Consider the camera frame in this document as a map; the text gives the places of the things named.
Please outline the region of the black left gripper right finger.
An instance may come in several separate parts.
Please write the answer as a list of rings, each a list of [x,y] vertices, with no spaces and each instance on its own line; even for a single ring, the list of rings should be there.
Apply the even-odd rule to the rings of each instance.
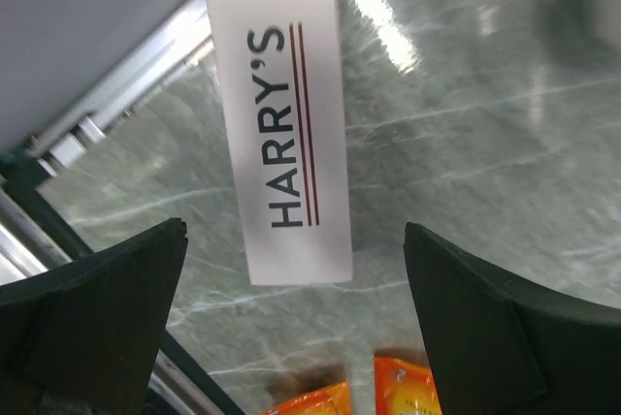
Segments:
[[[445,414],[617,414],[620,311],[407,224],[409,288]]]

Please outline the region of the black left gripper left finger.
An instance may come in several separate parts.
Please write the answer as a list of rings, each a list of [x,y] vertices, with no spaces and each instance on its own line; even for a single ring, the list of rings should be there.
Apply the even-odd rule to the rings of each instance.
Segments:
[[[45,396],[137,414],[188,246],[168,219],[106,250],[1,288],[1,411]]]

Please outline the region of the orange razor pack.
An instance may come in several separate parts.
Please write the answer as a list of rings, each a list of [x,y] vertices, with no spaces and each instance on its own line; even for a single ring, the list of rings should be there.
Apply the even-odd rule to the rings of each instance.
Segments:
[[[262,415],[351,415],[350,393],[346,381],[287,400]]]
[[[441,414],[433,374],[424,351],[383,348],[374,354],[377,415]]]

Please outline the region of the white Harry's box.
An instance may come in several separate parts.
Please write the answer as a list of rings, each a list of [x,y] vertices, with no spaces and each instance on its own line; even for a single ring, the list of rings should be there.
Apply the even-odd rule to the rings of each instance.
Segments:
[[[254,285],[353,276],[336,0],[207,0]]]

